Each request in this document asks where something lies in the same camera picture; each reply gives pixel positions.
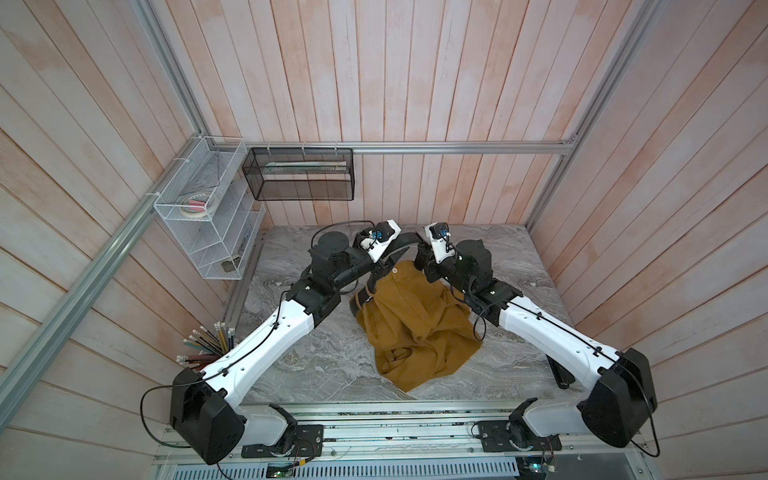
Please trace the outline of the black leather belt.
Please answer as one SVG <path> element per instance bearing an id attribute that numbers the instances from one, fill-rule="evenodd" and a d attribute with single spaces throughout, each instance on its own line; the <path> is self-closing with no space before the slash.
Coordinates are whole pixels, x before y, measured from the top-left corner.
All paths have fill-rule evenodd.
<path id="1" fill-rule="evenodd" d="M 368 271 L 369 277 L 365 286 L 357 290 L 349 301 L 350 311 L 354 317 L 358 315 L 364 305 L 373 299 L 377 283 L 394 270 L 396 264 L 411 246 L 418 247 L 416 268 L 418 270 L 424 268 L 431 247 L 418 233 L 406 232 L 400 233 L 396 238 L 391 237 L 381 256 Z"/>

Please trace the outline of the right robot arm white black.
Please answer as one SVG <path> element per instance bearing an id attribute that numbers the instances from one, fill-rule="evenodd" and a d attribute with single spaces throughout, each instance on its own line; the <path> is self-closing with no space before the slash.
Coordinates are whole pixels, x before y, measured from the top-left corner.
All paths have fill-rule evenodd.
<path id="1" fill-rule="evenodd" d="M 418 247 L 416 267 L 428 281 L 445 281 L 480 319 L 511 332 L 543 352 L 556 379 L 580 383 L 585 394 L 566 402 L 529 399 L 509 417 L 514 442 L 592 434 L 623 448 L 652 421 L 658 403 L 647 357 L 620 351 L 563 323 L 512 285 L 494 277 L 491 254 L 480 240 L 451 249 L 443 240 Z"/>

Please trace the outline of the mustard yellow trousers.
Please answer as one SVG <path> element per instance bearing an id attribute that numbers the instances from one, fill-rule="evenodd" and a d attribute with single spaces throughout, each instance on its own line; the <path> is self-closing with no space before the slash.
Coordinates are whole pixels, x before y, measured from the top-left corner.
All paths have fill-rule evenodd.
<path id="1" fill-rule="evenodd" d="M 350 310 L 374 350 L 378 373 L 409 392 L 454 374 L 481 347 L 470 309 L 442 282 L 430 283 L 412 260 L 364 287 Z"/>

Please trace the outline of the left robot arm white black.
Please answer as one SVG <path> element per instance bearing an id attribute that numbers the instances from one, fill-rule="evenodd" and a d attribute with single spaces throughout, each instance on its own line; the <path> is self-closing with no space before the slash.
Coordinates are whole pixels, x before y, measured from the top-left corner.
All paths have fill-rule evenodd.
<path id="1" fill-rule="evenodd" d="M 420 242 L 393 221 L 363 230 L 355 238 L 324 233 L 311 262 L 282 296 L 276 310 L 251 334 L 202 371 L 182 370 L 171 385 L 170 425 L 208 465 L 237 448 L 250 454 L 298 452 L 297 422 L 269 404 L 247 413 L 241 404 L 256 381 L 297 341 L 311 333 L 340 304 L 342 291 L 367 276 L 375 281 L 394 266 L 403 249 Z"/>

